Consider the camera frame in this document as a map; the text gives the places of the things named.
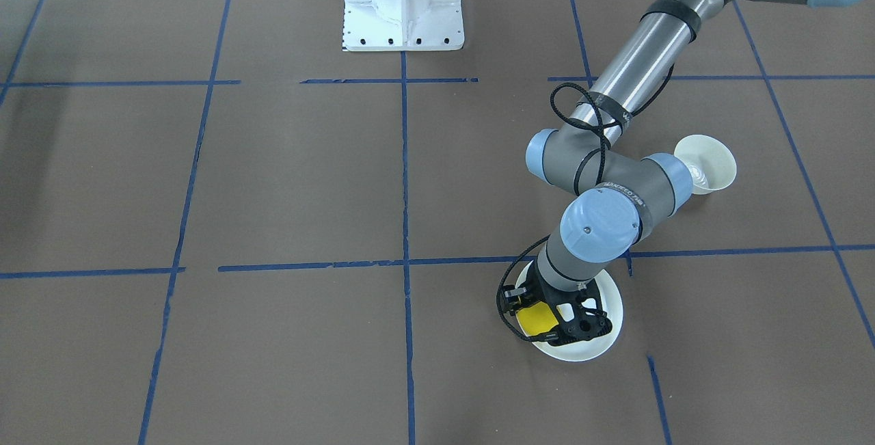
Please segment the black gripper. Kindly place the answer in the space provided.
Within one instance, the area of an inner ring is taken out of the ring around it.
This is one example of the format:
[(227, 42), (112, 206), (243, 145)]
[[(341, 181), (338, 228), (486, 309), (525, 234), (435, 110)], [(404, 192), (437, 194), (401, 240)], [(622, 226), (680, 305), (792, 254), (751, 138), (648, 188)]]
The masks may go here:
[(540, 335), (540, 341), (554, 347), (575, 342), (591, 341), (613, 332), (613, 323), (606, 311), (581, 308), (589, 298), (588, 286), (578, 291), (556, 289), (543, 279), (537, 269), (528, 269), (525, 286), (502, 286), (503, 313), (518, 313), (544, 303), (556, 315), (572, 315), (572, 320), (556, 320), (559, 326), (553, 332)]

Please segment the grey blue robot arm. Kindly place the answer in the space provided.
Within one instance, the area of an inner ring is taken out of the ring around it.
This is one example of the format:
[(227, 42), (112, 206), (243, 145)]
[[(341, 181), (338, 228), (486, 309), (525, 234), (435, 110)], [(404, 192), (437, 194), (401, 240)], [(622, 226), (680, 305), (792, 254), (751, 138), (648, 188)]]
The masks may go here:
[(513, 332), (560, 361), (588, 362), (616, 343), (623, 323), (618, 288), (607, 265), (672, 219), (694, 195), (724, 189), (736, 164), (718, 140), (681, 139), (674, 152), (641, 159), (622, 155), (617, 142), (637, 128), (653, 131), (648, 106), (662, 93), (675, 62), (701, 35), (703, 24), (741, 3), (840, 9), (862, 0), (653, 0), (630, 40), (594, 74), (559, 79), (557, 89), (580, 93), (559, 129), (535, 134), (528, 144), (528, 170), (573, 195), (559, 224), (537, 242), (537, 258), (513, 285), (500, 286), (500, 316), (518, 317)]

